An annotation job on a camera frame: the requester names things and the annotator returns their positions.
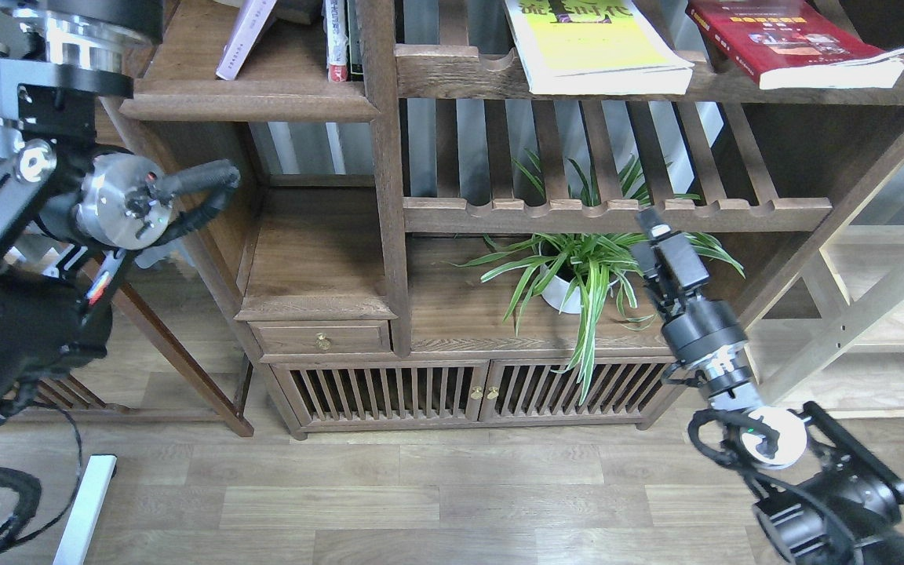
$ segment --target silver metal joint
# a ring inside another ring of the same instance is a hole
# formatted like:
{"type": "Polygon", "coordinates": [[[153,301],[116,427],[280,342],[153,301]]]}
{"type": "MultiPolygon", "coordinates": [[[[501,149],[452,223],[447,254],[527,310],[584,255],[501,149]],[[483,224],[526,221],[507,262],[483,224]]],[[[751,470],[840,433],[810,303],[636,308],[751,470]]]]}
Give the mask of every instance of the silver metal joint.
{"type": "Polygon", "coordinates": [[[54,172],[57,155],[45,140],[30,140],[23,146],[16,161],[16,174],[28,183],[41,182],[54,172]]]}

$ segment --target white book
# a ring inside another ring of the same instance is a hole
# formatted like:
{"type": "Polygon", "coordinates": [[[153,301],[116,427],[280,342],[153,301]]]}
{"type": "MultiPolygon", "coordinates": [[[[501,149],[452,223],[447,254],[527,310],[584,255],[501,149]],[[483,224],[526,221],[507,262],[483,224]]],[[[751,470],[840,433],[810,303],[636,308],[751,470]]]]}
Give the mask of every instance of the white book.
{"type": "Polygon", "coordinates": [[[239,69],[249,56],[257,40],[274,22],[272,11],[277,0],[246,0],[236,16],[236,25],[225,44],[222,60],[218,61],[215,75],[226,80],[236,80],[239,69]]]}

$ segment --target yellow book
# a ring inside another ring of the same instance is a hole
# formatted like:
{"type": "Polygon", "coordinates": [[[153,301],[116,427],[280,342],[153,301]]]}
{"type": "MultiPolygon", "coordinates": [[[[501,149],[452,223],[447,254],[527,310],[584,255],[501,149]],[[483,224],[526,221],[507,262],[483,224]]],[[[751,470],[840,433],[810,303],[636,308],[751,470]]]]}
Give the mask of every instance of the yellow book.
{"type": "Polygon", "coordinates": [[[505,0],[532,93],[683,94],[692,64],[630,0],[505,0]]]}

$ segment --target red book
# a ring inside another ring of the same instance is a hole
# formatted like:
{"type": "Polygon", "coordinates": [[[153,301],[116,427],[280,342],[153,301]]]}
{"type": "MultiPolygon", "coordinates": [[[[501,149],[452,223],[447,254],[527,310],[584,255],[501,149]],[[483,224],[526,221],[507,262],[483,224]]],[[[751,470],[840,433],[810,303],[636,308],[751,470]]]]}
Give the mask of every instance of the red book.
{"type": "Polygon", "coordinates": [[[690,0],[686,13],[760,89],[890,89],[897,55],[868,46],[804,0],[690,0]]]}

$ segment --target drawer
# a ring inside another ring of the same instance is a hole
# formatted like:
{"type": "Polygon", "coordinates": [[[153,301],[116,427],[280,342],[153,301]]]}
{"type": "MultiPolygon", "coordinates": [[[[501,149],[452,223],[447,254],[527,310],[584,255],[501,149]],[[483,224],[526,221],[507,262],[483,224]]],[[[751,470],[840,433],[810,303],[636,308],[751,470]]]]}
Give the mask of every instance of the drawer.
{"type": "Polygon", "coordinates": [[[388,322],[251,322],[263,354],[377,353],[390,351],[388,322]]]}

